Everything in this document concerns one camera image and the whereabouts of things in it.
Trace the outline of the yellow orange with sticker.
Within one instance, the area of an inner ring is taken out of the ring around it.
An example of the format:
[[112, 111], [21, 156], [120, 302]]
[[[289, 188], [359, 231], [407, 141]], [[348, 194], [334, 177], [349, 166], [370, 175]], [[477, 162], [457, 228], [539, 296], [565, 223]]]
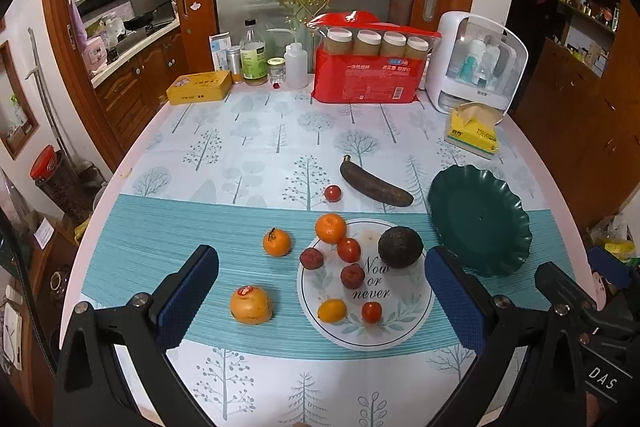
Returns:
[[235, 321], [259, 325], [271, 320], [272, 306], [268, 294], [260, 287], [245, 285], [233, 291], [230, 313]]

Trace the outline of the small red cherry tomato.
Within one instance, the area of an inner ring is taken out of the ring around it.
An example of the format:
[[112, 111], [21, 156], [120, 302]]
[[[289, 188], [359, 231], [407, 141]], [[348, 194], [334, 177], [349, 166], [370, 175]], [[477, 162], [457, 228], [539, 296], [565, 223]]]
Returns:
[[382, 305], [376, 301], [367, 301], [361, 307], [362, 321], [366, 324], [378, 324], [382, 319], [382, 314]]

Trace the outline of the dark avocado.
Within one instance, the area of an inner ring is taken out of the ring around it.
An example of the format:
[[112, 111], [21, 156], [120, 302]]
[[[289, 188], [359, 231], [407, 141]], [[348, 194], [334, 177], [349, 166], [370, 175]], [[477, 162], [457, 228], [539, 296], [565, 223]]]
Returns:
[[408, 227], [386, 230], [378, 240], [378, 257], [392, 269], [405, 269], [418, 260], [423, 242], [418, 233]]

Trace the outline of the dark red lychee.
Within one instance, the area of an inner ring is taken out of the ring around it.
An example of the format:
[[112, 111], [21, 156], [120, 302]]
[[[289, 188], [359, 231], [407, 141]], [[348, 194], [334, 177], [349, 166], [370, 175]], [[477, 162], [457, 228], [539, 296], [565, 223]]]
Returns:
[[317, 248], [308, 247], [299, 255], [299, 262], [306, 270], [318, 270], [324, 265], [324, 256]]
[[341, 271], [341, 282], [347, 289], [358, 289], [364, 280], [364, 271], [358, 263], [346, 265]]

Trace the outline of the orange tangerine with stem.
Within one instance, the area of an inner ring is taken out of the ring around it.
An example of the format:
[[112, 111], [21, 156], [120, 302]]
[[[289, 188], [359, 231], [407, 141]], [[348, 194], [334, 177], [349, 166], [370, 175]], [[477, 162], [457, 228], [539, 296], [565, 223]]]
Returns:
[[288, 232], [272, 228], [263, 238], [262, 247], [272, 257], [286, 256], [292, 249], [291, 237]]

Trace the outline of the small yellow kumquat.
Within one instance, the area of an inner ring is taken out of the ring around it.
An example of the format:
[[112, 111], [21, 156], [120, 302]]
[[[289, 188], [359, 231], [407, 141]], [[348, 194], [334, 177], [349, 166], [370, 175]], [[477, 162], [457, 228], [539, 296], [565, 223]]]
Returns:
[[328, 299], [321, 303], [317, 311], [318, 319], [323, 323], [334, 324], [344, 320], [347, 306], [342, 299]]

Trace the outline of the dark green scalloped plate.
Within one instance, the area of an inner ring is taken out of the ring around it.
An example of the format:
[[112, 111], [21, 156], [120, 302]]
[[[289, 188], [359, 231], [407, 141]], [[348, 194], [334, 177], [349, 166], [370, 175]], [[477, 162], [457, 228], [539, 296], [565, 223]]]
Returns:
[[481, 277], [508, 277], [529, 257], [533, 234], [506, 181], [472, 165], [439, 171], [427, 194], [440, 245]]

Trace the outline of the red lidded container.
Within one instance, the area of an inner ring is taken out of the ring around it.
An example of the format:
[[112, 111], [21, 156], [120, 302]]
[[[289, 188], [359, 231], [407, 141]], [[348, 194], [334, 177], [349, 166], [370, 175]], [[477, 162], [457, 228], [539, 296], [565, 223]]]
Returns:
[[77, 223], [86, 221], [92, 213], [92, 205], [72, 167], [63, 154], [47, 145], [37, 156], [29, 176], [55, 205]]

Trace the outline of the tree print tablecloth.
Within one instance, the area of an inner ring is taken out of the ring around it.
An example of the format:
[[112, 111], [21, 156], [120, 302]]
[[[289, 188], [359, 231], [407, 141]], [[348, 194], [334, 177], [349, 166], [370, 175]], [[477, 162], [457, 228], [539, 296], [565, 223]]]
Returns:
[[[425, 246], [436, 234], [427, 194], [442, 171], [472, 165], [506, 181], [521, 199], [533, 234], [530, 254], [488, 291], [541, 308], [537, 265], [553, 261], [587, 291], [585, 248], [559, 189], [525, 135], [506, 121], [494, 158], [445, 140], [447, 118], [427, 98], [410, 104], [326, 105], [308, 91], [235, 87], [217, 103], [166, 106], [114, 173], [82, 239], [64, 307], [80, 300], [117, 307], [152, 291], [202, 244], [216, 249], [218, 279], [169, 360], [198, 404], [221, 426], [423, 426], [446, 401], [474, 355], [460, 346], [442, 308], [400, 346], [362, 353], [340, 348], [309, 324], [300, 307], [299, 255], [318, 237], [326, 213], [416, 230]], [[344, 155], [408, 191], [410, 207], [375, 202], [341, 176]], [[324, 190], [341, 187], [328, 202]], [[262, 238], [291, 237], [283, 257]], [[235, 321], [239, 287], [262, 288], [271, 320]]]

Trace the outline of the yellow tissue pack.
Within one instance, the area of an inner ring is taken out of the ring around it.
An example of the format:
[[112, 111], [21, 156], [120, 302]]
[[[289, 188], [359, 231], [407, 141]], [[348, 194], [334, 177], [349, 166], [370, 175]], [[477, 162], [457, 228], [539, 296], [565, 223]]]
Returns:
[[493, 158], [499, 150], [498, 124], [503, 113], [488, 105], [470, 102], [450, 110], [445, 140], [470, 153]]

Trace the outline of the yellow tin box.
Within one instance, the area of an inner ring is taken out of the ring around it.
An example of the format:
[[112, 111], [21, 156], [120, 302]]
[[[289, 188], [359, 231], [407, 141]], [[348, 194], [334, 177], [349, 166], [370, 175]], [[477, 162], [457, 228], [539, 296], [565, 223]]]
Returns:
[[179, 76], [166, 90], [171, 105], [222, 101], [232, 86], [231, 72], [198, 72]]

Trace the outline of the small metal can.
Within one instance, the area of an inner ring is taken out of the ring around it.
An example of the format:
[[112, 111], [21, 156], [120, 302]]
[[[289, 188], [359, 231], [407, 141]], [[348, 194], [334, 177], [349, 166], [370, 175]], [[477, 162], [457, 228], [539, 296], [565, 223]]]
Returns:
[[230, 46], [227, 50], [227, 62], [231, 72], [232, 82], [241, 83], [244, 81], [241, 64], [241, 48], [239, 46]]

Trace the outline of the clear bottle green label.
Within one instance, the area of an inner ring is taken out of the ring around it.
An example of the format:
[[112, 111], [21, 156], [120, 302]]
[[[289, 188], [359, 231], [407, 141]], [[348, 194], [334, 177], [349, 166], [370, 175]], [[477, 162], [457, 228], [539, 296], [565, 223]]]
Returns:
[[260, 86], [268, 75], [265, 39], [257, 32], [256, 20], [246, 20], [244, 26], [240, 41], [243, 80], [250, 86]]

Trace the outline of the small glass jar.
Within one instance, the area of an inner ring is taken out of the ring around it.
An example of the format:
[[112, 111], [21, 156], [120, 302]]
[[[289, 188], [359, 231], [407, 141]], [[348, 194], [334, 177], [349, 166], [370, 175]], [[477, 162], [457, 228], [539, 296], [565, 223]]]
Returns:
[[268, 81], [273, 89], [280, 89], [286, 79], [285, 59], [283, 57], [271, 57], [267, 60]]

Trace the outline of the white blue medicine box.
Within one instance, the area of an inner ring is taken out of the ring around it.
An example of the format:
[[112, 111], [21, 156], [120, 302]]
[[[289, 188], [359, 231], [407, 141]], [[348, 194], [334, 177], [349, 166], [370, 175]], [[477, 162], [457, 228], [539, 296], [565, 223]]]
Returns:
[[229, 70], [228, 65], [228, 49], [232, 46], [231, 36], [229, 31], [222, 32], [221, 34], [213, 35], [208, 38], [209, 49], [212, 54], [212, 61], [216, 72], [218, 70]]

